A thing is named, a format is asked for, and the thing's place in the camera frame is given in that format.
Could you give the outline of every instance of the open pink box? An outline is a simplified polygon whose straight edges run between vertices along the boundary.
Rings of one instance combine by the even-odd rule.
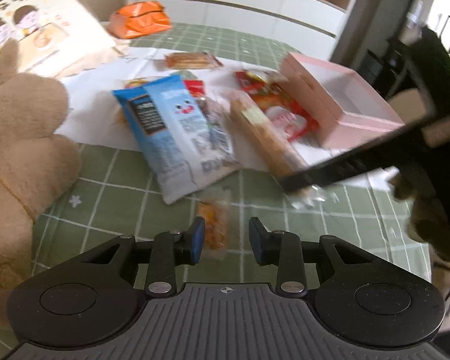
[[[320,123],[318,143],[348,149],[403,126],[387,102],[355,71],[289,53],[280,72],[283,88]]]

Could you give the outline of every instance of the blue and white package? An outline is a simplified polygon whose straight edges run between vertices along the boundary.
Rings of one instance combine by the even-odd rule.
[[[211,140],[207,119],[179,75],[113,91],[171,204],[234,172]]]

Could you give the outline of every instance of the orange plastic package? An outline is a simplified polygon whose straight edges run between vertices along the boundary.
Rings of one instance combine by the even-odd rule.
[[[131,39],[170,30],[170,18],[158,1],[125,5],[110,17],[108,31],[120,39]]]

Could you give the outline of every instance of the table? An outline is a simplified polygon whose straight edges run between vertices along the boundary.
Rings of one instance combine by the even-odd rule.
[[[133,40],[132,46],[207,50],[218,57],[270,68],[277,68],[284,55],[294,51],[274,40],[180,23],[171,31]],[[147,55],[164,53],[143,51]],[[85,74],[99,73],[100,68]],[[72,127],[70,131],[77,133],[77,125]],[[111,138],[107,142],[112,147],[81,145],[83,169],[79,180],[37,220],[33,229],[34,275],[119,234],[135,234],[138,240],[152,239],[162,231],[186,230],[194,218],[201,192],[172,205],[164,204],[142,154],[124,150],[126,146],[115,144]],[[194,267],[177,268],[178,284],[193,281],[274,285],[277,268],[260,267],[254,262],[247,229],[252,216],[258,216],[269,230],[288,230],[302,240],[317,241],[322,234],[336,235],[430,280],[427,246],[410,240],[405,233],[411,202],[395,202],[386,190],[384,178],[385,173],[379,171],[328,187],[325,202],[295,210],[268,173],[242,169],[229,175],[217,183],[232,192],[228,253],[223,261],[202,259]],[[143,288],[146,268],[140,267],[135,287]],[[306,271],[310,287],[318,287],[313,264],[306,264]],[[16,343],[13,333],[0,330],[0,358]]]

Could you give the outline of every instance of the white cloth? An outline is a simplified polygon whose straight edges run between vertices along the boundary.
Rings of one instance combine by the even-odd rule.
[[[164,55],[173,50],[131,47],[125,57],[103,64],[94,70],[84,71],[76,76],[62,79],[70,96],[70,114],[57,133],[66,135],[78,143],[102,145],[115,149],[139,151],[138,144],[131,130],[123,123],[116,121],[116,113],[120,106],[112,90],[122,89],[124,81],[138,77],[167,76],[172,73],[164,66]],[[238,89],[234,71],[257,68],[252,64],[219,58],[223,68],[192,70],[198,79],[205,82],[207,94],[220,98],[223,90]],[[245,167],[267,171],[267,166],[248,143],[246,137],[234,131],[236,136],[235,156]],[[294,147],[309,164],[323,162],[340,151],[329,151],[312,147],[302,142],[294,143]],[[374,188],[388,189],[385,172],[374,173]],[[369,187],[368,178],[359,176],[346,181],[348,185]]]

